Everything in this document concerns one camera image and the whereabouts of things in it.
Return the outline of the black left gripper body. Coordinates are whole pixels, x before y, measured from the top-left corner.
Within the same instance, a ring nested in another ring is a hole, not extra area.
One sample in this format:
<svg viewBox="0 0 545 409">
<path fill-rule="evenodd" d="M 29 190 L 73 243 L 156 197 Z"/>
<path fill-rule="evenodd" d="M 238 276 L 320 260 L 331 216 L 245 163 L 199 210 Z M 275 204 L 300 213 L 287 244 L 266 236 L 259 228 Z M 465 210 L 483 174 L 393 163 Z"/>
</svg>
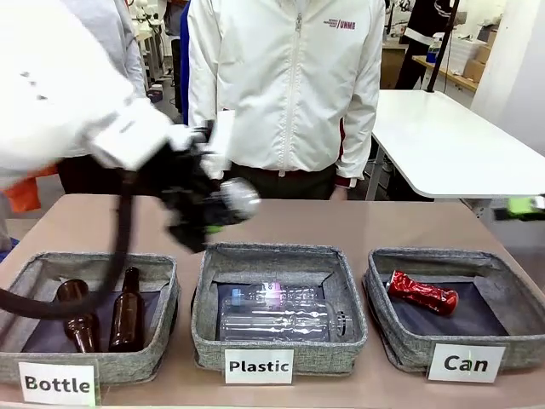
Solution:
<svg viewBox="0 0 545 409">
<path fill-rule="evenodd" d="M 177 239 L 204 239 L 232 222 L 220 183 L 204 171 L 198 146 L 176 151 L 167 144 L 158 160 L 158 197 L 173 212 L 169 232 Z"/>
</svg>

